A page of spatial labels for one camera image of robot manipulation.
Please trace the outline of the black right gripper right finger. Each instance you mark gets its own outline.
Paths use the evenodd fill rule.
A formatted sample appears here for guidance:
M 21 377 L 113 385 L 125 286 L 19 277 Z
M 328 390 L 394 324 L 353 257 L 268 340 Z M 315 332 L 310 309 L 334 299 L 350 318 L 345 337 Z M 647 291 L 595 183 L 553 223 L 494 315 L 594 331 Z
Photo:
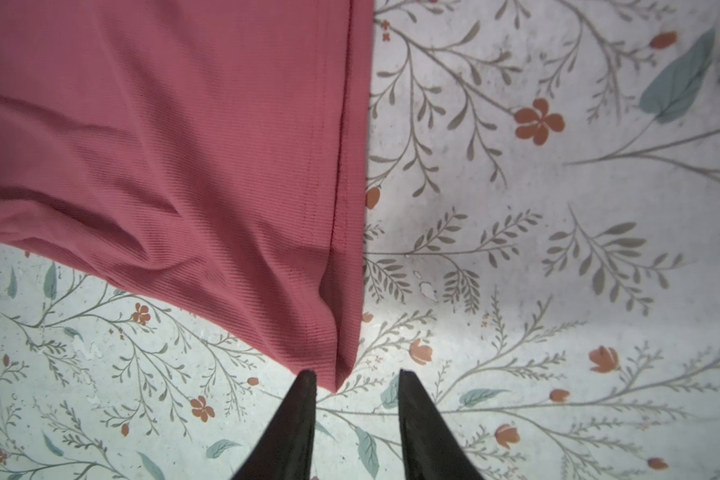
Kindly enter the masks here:
M 398 419 L 406 479 L 480 480 L 418 376 L 401 370 Z

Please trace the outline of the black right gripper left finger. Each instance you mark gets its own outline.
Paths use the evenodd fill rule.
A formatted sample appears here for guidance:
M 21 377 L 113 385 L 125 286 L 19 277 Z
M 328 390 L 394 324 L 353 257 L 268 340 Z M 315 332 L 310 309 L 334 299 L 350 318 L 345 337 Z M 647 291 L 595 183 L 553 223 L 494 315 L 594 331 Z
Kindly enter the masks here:
M 301 371 L 234 480 L 307 480 L 316 425 L 317 376 Z

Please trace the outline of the maroon tank top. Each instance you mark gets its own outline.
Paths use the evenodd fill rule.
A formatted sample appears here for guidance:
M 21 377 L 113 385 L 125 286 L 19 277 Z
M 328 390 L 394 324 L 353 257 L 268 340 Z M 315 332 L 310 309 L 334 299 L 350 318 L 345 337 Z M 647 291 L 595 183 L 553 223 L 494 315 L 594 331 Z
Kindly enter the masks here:
M 370 1 L 0 1 L 0 244 L 355 363 Z

